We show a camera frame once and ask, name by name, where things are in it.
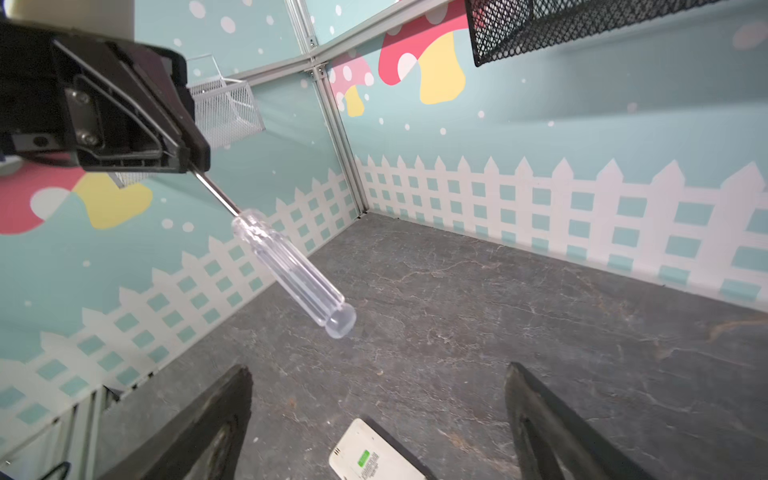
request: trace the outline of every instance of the red mushroom cap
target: red mushroom cap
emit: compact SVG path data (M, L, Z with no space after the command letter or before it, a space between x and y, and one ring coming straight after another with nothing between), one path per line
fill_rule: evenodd
M424 50L446 33L468 28L464 2L455 0L435 8L423 17L387 32L379 56L379 76L387 85L398 84L413 64L400 64L403 55L418 60Z
M365 58L345 53L333 61L333 68L328 72L331 90L340 102L346 92L355 85L373 85L373 73Z
M25 162L13 174L0 177L0 235L24 233L40 226L64 200L61 194L67 192L62 190L71 191L83 175L81 168Z

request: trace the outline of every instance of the black mesh basket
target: black mesh basket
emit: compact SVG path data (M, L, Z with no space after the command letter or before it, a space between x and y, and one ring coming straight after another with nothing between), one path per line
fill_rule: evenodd
M475 65L719 0L465 0Z

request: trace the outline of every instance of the floor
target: floor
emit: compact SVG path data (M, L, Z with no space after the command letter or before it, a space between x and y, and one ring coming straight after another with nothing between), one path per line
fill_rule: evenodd
M502 395L517 361L659 480L768 472L764 313L376 214L312 261L357 308L347 338L273 285L104 414L98 470L243 363L238 478L335 478L355 417L437 478L519 478Z

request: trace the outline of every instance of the black cable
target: black cable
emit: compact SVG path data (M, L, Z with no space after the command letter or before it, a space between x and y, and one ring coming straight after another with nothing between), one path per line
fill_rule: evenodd
M61 476L58 478L58 480L65 480L67 478L67 475L69 475L69 469L72 467L72 464L70 462L62 462L58 465L56 465L54 468L51 468L48 473L40 477L39 480L49 480L50 478L53 478L53 474L58 472L59 470L64 470L64 472L61 474Z

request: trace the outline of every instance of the mushroom illustration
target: mushroom illustration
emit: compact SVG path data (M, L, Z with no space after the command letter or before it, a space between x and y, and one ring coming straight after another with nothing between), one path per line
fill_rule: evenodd
M0 235L30 231L45 222L85 175L81 168L24 162L0 176Z
M422 103L438 104L458 97L466 76L456 58L453 32L463 28L468 28L464 2L455 0L388 31L379 56L380 78L387 85L398 84L418 63Z
M354 51L339 56L333 62L328 79L339 110L345 110L343 100L346 99L347 114L350 117L362 115L366 106L360 100L357 85L373 85L373 73L365 58L356 56Z
M107 174L19 163L18 169L0 170L0 235L18 235L41 226L72 192L83 201L96 229L116 227L144 212L152 202L149 188L133 184L121 189Z

